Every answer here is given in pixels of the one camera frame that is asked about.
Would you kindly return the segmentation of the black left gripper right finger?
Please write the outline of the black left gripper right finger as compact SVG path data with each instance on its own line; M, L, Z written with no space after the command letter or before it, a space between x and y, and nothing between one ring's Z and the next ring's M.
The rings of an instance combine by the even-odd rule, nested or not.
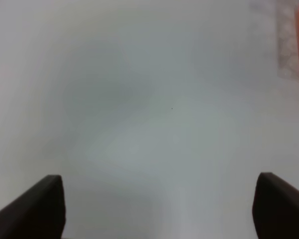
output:
M260 239L299 239L299 190L271 172L260 173L252 216Z

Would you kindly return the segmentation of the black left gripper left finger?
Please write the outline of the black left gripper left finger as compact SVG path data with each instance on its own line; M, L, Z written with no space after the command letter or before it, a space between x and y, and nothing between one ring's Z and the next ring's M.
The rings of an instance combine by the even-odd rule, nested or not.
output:
M47 175L0 210L0 239L60 239L65 224L62 177Z

